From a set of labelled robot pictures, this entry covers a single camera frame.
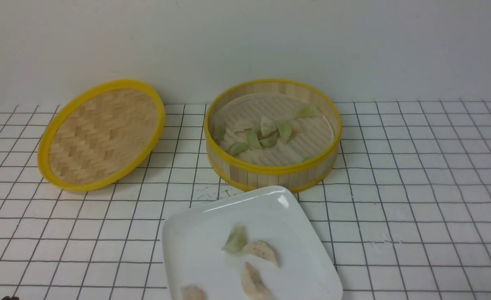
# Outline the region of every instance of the bamboo steamer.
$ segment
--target bamboo steamer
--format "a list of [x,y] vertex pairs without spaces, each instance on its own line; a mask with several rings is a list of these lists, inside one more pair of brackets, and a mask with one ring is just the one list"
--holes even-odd
[[[291,118],[304,104],[316,106],[324,117]],[[291,121],[291,140],[236,157],[227,154],[232,143],[244,139],[245,133],[233,131],[236,121],[260,121],[261,116]],[[215,120],[226,125],[225,137],[218,142],[210,132]],[[342,129],[336,106],[324,94],[303,83],[276,79],[245,82],[221,93],[210,105],[203,127],[209,162],[225,182],[244,191],[280,185],[294,193],[311,188],[331,172]]]

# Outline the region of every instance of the white dumpling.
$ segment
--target white dumpling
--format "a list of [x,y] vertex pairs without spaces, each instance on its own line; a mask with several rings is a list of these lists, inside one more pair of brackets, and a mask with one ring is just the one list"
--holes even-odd
[[196,287],[195,285],[189,285],[187,287],[180,289],[181,296],[183,300],[206,300],[207,295],[205,292]]
[[254,241],[244,246],[242,253],[255,255],[278,266],[277,254],[265,241]]
[[261,134],[262,137],[267,137],[273,131],[277,130],[276,124],[268,117],[261,117]]
[[271,300],[272,293],[262,282],[261,275],[249,262],[242,271],[242,289],[251,300]]

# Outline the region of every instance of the steamer basket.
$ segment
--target steamer basket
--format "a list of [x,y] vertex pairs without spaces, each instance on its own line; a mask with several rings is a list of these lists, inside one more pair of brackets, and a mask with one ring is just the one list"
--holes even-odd
[[[209,128],[215,116],[219,118],[218,112],[221,110],[221,114],[225,115],[227,113],[226,109],[228,108],[226,105],[238,98],[245,99],[245,101],[248,99],[260,99],[259,101],[264,101],[264,104],[269,104],[269,101],[272,100],[279,101],[277,104],[272,105],[274,107],[281,106],[280,101],[284,101],[284,99],[310,103],[324,114],[324,119],[332,137],[318,151],[316,156],[303,162],[289,165],[278,165],[276,162],[273,162],[275,159],[272,161],[270,159],[264,160],[266,163],[261,165],[239,159],[240,156],[232,157],[223,149],[232,140],[226,141],[225,139],[227,138],[224,138],[224,141],[221,142],[222,148],[214,141]],[[270,108],[268,107],[262,108],[263,111],[266,111],[266,114],[270,113]],[[229,128],[230,125],[227,122],[225,123],[227,125],[226,137],[228,135],[233,136],[234,134]],[[341,118],[338,110],[333,102],[324,94],[302,83],[275,79],[245,82],[223,92],[210,105],[203,125],[207,139],[209,162],[221,179],[235,188],[244,191],[262,188],[264,186],[280,185],[288,188],[293,193],[302,192],[307,188],[315,186],[331,172],[338,154],[341,129]]]
[[49,123],[38,147],[40,172],[51,184],[74,192],[107,186],[151,153],[164,118],[160,97],[143,82],[94,87]]

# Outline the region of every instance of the white grid tablecloth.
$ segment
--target white grid tablecloth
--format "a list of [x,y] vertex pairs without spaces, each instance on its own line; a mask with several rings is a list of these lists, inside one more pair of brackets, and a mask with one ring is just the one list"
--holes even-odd
[[[298,199],[345,300],[491,300],[491,101],[341,102],[333,172]],[[169,299],[160,224],[238,190],[205,150],[206,105],[167,105],[135,171],[61,191],[36,166],[58,106],[0,105],[0,299]]]

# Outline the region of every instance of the ceramic plate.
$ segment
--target ceramic plate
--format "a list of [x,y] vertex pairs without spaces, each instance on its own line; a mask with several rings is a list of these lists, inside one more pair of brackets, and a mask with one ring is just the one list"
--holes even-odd
[[[221,250],[240,223],[248,241],[264,240],[278,253],[280,268],[251,255]],[[180,288],[197,285],[207,300],[249,300],[240,273],[246,261],[261,274],[275,300],[341,300],[342,286],[333,263],[291,192],[269,186],[169,217],[162,247],[168,288],[180,300]]]

